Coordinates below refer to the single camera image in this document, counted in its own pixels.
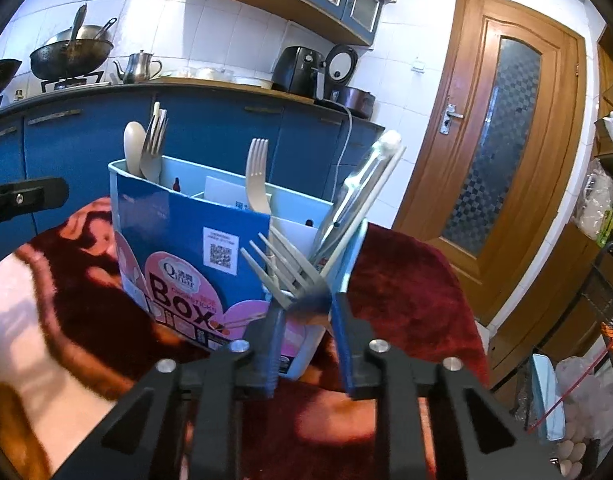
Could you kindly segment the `light blue tray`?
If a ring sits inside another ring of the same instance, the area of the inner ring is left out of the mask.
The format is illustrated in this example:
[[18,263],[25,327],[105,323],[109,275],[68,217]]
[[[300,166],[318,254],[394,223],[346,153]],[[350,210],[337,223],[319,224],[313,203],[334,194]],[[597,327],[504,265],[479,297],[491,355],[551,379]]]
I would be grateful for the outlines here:
[[541,443],[562,441],[565,437],[565,411],[553,363],[548,356],[533,353],[529,369],[534,413],[530,428],[537,431]]

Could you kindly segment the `steel table knife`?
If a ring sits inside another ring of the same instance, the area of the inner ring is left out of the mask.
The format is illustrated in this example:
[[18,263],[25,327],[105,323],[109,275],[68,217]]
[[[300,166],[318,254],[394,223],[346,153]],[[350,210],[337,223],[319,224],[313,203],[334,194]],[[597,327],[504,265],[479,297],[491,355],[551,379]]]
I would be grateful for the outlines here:
[[327,259],[335,242],[349,225],[353,210],[366,196],[369,186],[379,177],[391,156],[402,146],[402,136],[395,130],[387,130],[373,142],[368,152],[343,181],[332,206],[320,223],[312,254],[309,256],[315,266]]

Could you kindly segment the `black air fryer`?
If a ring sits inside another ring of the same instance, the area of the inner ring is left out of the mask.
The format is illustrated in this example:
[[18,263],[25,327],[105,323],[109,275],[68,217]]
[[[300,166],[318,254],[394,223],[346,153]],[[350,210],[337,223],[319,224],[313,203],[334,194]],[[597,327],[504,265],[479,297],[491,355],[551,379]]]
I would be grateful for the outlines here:
[[314,99],[316,73],[323,67],[323,55],[308,47],[286,47],[276,62],[272,89]]

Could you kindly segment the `white utensil holder box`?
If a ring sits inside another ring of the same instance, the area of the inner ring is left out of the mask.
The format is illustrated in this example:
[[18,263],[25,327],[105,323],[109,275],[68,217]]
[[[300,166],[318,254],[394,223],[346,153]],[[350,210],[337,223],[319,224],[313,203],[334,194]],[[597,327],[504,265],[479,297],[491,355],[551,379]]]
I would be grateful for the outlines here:
[[160,180],[110,162],[112,227],[125,292],[177,336],[212,351],[244,336],[271,296],[250,268],[274,226],[303,255],[327,200],[270,184],[271,214],[246,206],[244,177],[163,157]]

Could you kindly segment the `steel kettle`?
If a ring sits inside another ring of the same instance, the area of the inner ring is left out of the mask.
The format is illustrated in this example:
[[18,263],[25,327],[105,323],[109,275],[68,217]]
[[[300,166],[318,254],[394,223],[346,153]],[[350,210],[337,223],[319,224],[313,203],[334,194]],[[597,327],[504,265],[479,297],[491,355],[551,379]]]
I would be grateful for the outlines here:
[[152,53],[140,50],[128,57],[128,64],[122,68],[118,61],[114,61],[116,77],[122,84],[140,84],[150,81],[162,72],[163,64],[160,60],[154,60]]

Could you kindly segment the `white plastic fork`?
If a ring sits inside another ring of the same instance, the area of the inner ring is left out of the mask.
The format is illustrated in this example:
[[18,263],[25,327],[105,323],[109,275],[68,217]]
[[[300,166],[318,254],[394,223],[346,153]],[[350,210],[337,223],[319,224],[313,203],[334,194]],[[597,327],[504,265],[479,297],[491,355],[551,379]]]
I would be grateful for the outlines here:
[[246,193],[249,208],[260,214],[271,214],[266,196],[266,162],[268,141],[253,139],[246,166]]

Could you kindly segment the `steel fork short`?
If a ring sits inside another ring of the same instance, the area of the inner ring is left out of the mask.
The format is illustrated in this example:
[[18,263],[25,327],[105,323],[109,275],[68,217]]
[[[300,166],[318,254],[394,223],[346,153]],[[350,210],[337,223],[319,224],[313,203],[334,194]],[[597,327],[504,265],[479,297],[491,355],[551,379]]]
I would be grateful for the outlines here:
[[253,240],[249,246],[265,268],[246,248],[242,247],[240,253],[267,292],[287,312],[289,320],[329,330],[332,294],[325,279],[279,229],[271,226],[270,234],[259,233],[258,237],[264,246]]

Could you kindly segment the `steel fork thin handle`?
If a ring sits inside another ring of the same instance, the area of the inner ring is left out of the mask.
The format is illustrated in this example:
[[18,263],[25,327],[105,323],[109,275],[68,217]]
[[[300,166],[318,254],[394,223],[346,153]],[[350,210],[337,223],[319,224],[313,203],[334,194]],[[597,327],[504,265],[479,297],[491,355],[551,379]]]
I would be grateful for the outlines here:
[[151,120],[146,132],[142,157],[140,157],[140,171],[143,177],[155,184],[160,183],[162,169],[163,145],[168,128],[168,111],[160,108],[160,117],[157,128],[151,131]]

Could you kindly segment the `black wok with ladle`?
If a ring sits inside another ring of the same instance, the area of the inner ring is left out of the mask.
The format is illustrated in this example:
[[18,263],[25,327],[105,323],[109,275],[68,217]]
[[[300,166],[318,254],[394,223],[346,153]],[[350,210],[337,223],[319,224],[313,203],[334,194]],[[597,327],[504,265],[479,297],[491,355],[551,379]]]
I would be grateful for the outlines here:
[[76,78],[93,73],[108,58],[113,44],[109,30],[117,18],[102,26],[85,25],[87,4],[75,13],[72,26],[49,38],[30,54],[33,75],[44,81]]

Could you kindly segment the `beige plastic spoon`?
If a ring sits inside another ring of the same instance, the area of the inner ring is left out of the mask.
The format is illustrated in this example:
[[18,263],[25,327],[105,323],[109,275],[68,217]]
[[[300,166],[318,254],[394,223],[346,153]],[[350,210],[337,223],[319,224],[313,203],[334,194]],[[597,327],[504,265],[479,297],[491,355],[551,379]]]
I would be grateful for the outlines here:
[[146,131],[139,122],[128,122],[126,124],[123,134],[126,168],[135,177],[143,175],[140,171],[140,157],[142,157],[145,139]]

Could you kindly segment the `bamboo chopstick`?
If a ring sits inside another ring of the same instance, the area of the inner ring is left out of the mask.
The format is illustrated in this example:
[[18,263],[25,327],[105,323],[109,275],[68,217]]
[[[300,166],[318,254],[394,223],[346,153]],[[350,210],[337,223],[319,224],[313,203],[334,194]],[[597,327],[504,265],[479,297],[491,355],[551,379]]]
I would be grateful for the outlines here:
[[359,202],[359,206],[353,210],[353,214],[351,216],[351,221],[349,225],[343,230],[342,235],[335,242],[335,246],[329,254],[327,255],[327,261],[323,265],[323,269],[321,269],[321,276],[323,278],[328,278],[328,275],[332,272],[333,267],[337,264],[337,261],[342,256],[343,252],[345,252],[345,248],[349,245],[349,241],[353,237],[357,228],[361,225],[361,222],[364,220],[367,212],[372,207],[372,204],[375,203],[378,195],[381,193],[381,190],[384,188],[384,185],[387,183],[387,180],[393,174],[393,171],[399,160],[402,158],[405,152],[404,146],[399,148],[399,151],[394,153],[391,158],[387,161],[387,165],[384,166],[384,170],[381,171],[379,177],[369,186],[368,193],[366,196]]

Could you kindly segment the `wooden door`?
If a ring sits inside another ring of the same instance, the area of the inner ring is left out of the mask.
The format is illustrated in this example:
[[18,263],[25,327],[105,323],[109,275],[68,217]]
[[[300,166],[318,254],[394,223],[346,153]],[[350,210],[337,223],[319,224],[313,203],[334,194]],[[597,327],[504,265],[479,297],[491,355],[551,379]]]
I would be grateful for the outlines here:
[[577,32],[510,0],[456,0],[394,226],[442,252],[482,324],[506,304],[556,219],[585,91]]

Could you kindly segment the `dark cooking pot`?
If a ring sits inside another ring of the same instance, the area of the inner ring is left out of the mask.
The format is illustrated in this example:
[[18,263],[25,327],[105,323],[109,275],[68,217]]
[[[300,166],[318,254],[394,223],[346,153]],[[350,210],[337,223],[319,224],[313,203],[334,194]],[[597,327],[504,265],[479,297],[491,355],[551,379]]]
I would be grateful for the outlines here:
[[370,120],[376,96],[368,91],[344,86],[331,91],[331,100],[346,107],[353,116]]

